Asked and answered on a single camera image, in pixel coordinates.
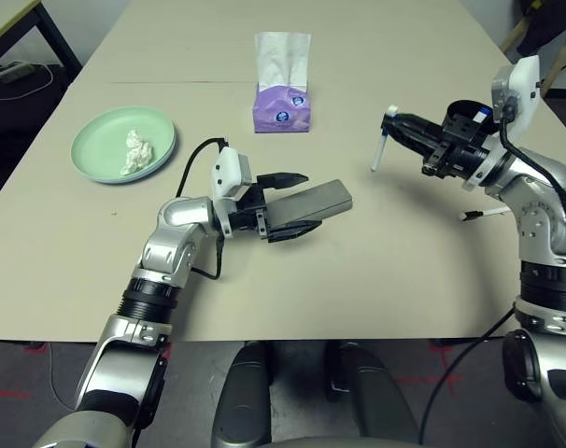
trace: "red tape mark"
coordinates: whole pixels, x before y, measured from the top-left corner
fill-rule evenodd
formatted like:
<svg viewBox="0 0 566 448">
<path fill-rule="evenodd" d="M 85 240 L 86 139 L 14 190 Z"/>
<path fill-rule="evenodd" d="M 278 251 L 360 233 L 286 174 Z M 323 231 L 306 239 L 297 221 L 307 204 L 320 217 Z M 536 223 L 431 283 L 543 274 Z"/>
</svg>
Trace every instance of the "red tape mark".
<svg viewBox="0 0 566 448">
<path fill-rule="evenodd" d="M 47 343 L 44 343 L 40 348 L 24 348 L 23 353 L 28 355 L 44 355 L 47 353 Z"/>
<path fill-rule="evenodd" d="M 402 376 L 400 378 L 395 378 L 395 383 L 398 383 L 400 385 L 429 385 L 436 383 L 440 379 L 440 376 Z M 449 375 L 446 379 L 449 384 L 461 380 L 461 375 Z"/>
<path fill-rule="evenodd" d="M 166 348 L 166 350 L 165 350 L 164 353 L 163 353 L 163 357 L 164 357 L 165 359 L 171 359 L 171 343 L 169 343 L 169 344 L 167 345 L 167 348 Z"/>
<path fill-rule="evenodd" d="M 0 397 L 3 399 L 30 399 L 32 395 L 26 392 L 16 392 L 14 390 L 0 389 Z"/>
<path fill-rule="evenodd" d="M 433 353 L 438 353 L 441 357 L 441 365 L 443 366 L 443 371 L 447 371 L 447 357 L 446 353 L 453 351 L 453 347 L 436 347 L 433 344 L 429 343 L 429 350 Z M 447 378 L 447 388 L 449 389 L 449 393 L 451 397 L 455 397 L 455 389 L 453 387 L 453 382 L 448 381 Z"/>
</svg>

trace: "gray carpet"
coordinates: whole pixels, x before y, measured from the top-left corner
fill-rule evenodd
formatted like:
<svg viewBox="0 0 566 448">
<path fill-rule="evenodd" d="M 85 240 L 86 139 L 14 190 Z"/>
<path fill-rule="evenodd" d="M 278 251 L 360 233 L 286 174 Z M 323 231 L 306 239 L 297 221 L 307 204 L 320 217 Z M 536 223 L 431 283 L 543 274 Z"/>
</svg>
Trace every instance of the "gray carpet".
<svg viewBox="0 0 566 448">
<path fill-rule="evenodd" d="M 331 404 L 322 394 L 323 342 L 276 343 L 276 380 L 271 387 L 273 438 L 358 434 L 347 399 Z M 418 419 L 433 383 L 461 346 L 427 341 L 365 343 L 380 356 Z M 138 446 L 208 447 L 212 418 L 226 371 L 241 343 L 176 343 L 167 386 L 154 424 Z M 73 400 L 91 345 L 54 343 L 59 394 Z M 29 351 L 0 343 L 0 447 L 30 446 L 67 413 L 52 396 L 48 349 Z M 452 376 L 435 402 L 427 431 L 430 446 L 445 448 L 551 448 L 545 419 L 512 398 L 502 384 L 501 341 L 482 344 Z"/>
</svg>

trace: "gray rectangular object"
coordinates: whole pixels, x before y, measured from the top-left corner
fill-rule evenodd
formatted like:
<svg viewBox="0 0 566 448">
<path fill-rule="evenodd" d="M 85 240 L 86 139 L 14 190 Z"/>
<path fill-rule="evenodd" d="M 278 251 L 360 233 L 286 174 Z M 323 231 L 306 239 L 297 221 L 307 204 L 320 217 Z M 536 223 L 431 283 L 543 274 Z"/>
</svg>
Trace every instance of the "gray rectangular object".
<svg viewBox="0 0 566 448">
<path fill-rule="evenodd" d="M 321 221 L 345 212 L 351 206 L 349 191 L 336 179 L 268 203 L 266 215 L 272 229 L 299 220 Z"/>
</svg>

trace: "green plate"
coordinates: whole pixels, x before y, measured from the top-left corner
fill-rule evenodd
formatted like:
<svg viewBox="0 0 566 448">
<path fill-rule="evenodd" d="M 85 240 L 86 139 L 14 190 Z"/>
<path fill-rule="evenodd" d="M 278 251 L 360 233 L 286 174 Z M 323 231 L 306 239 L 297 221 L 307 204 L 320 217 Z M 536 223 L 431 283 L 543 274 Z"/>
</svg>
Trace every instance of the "green plate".
<svg viewBox="0 0 566 448">
<path fill-rule="evenodd" d="M 125 138 L 132 129 L 152 145 L 152 160 L 140 171 L 121 175 L 128 151 Z M 71 160 L 90 180 L 122 184 L 156 171 L 169 160 L 174 148 L 173 122 L 152 107 L 132 105 L 108 110 L 84 126 L 71 146 Z"/>
</svg>

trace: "beige tabletop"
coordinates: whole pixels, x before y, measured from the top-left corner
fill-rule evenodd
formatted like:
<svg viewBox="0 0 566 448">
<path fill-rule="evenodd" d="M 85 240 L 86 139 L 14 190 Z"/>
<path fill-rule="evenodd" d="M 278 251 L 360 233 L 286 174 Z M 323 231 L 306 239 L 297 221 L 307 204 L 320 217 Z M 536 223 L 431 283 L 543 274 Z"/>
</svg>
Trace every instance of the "beige tabletop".
<svg viewBox="0 0 566 448">
<path fill-rule="evenodd" d="M 369 166 L 389 104 L 440 122 L 456 99 L 488 102 L 506 63 L 499 50 L 453 0 L 234 4 L 134 0 L 69 88 L 0 194 L 0 339 L 96 340 L 191 151 L 223 135 L 249 155 L 254 175 L 308 175 L 295 190 L 339 178 L 354 207 L 297 240 L 228 241 L 220 280 L 192 276 L 185 289 L 174 314 L 178 338 L 464 337 L 487 329 L 518 291 L 513 218 L 457 221 L 461 211 L 499 203 L 465 192 L 458 179 L 421 175 L 420 157 L 395 142 L 378 173 Z M 252 37 L 260 30 L 313 34 L 310 133 L 253 133 Z M 93 183 L 71 165 L 71 141 L 89 119 L 121 105 L 168 114 L 177 152 L 146 180 Z M 544 104 L 518 143 L 566 162 L 566 129 Z M 194 164 L 187 195 L 210 194 L 214 156 L 208 150 Z M 207 269 L 213 258 L 207 246 Z"/>
<path fill-rule="evenodd" d="M 40 0 L 0 0 L 0 36 L 39 3 Z"/>
</svg>

